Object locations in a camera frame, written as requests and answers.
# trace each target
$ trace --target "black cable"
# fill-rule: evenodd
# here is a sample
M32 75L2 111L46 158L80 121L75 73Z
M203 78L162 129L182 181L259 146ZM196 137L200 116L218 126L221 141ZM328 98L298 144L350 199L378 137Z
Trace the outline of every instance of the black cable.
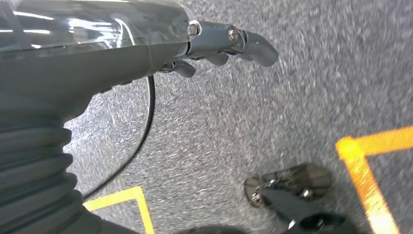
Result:
M90 198L91 196L99 192L101 189L106 187L106 185L112 182L119 174L121 174L125 170L125 168L127 168L127 166L129 166L129 164L136 158L143 144L145 143L146 138L148 137L148 133L150 131L150 127L152 126L153 113L155 112L155 80L153 79L153 76L148 76L146 81L148 83L148 96L149 96L148 120L146 121L145 130L142 134L141 140L137 148L135 149L131 157L129 157L129 159L122 166L120 166L119 169L117 169L110 177L108 177L105 181L100 183L92 191L86 193L86 195L83 196L84 200L87 200L88 198Z

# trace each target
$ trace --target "yellow floor marking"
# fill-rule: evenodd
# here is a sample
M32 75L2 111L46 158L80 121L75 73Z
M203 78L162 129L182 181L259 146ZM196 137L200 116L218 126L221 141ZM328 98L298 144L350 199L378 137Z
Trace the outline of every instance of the yellow floor marking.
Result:
M111 195L103 196L83 204L89 211L111 206L120 202L134 200L138 202L139 212L142 217L143 226L146 234L154 234L152 221L150 219L148 206L146 205L145 196L140 186L126 189Z
M359 143L351 137L345 137L337 142L336 148L347 166L373 232L399 234L400 231Z
M413 126L356 138L366 156L413 148Z
M138 202L139 211L141 213L143 226L146 234L154 234L152 221L150 220L148 206L146 205L145 196L141 187L136 187L136 201Z
M356 139L348 136L336 144L375 234L400 231L365 157L412 147L413 126Z

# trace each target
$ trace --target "bolt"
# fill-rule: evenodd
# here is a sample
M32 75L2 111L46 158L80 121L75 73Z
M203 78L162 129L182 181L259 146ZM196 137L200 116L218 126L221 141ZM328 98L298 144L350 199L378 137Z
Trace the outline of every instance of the bolt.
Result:
M324 220L323 219L318 220L317 227L319 228L319 230L321 230L324 226L325 226Z
M292 221L290 222L290 224L288 225L288 229L291 229L292 227L294 227L295 224L296 224L296 221L295 221L295 220L292 220Z
M232 42L238 41L238 32L237 32L237 30L235 30L235 29L230 29L230 30L228 31L228 34L229 34L229 40L230 40L230 41L232 41Z
M304 189L304 191L301 193L301 196L304 198L310 198L313 196L313 191L309 189Z
M198 35L198 27L195 24L191 24L188 26L188 35L190 36Z
M270 180L270 182L269 182L268 184L265 185L265 187L266 187L266 188L270 188L270 187L272 187L275 183L276 183L275 180L272 179L272 180Z
M259 195L258 193L253 193L251 196L251 201L254 202L260 202L261 200L261 195Z

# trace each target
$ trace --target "robotic arm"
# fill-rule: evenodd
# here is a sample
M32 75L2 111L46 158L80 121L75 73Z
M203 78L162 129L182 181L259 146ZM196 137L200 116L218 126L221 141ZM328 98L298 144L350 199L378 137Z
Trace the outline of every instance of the robotic arm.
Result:
M278 58L261 36L190 21L173 0L0 0L0 233L135 233L82 206L64 122L115 85L229 56Z

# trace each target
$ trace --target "robotic finger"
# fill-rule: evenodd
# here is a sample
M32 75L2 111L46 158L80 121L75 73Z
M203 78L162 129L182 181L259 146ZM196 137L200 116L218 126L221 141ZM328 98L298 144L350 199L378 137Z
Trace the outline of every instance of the robotic finger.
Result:
M180 59L206 59L214 65L222 66L226 64L229 56L236 56L265 67L272 66L278 59L278 52L265 38L230 24L193 20L188 27L188 34L193 39ZM195 68L188 63L177 66L174 62L160 70L171 71L191 77L190 74L194 74Z

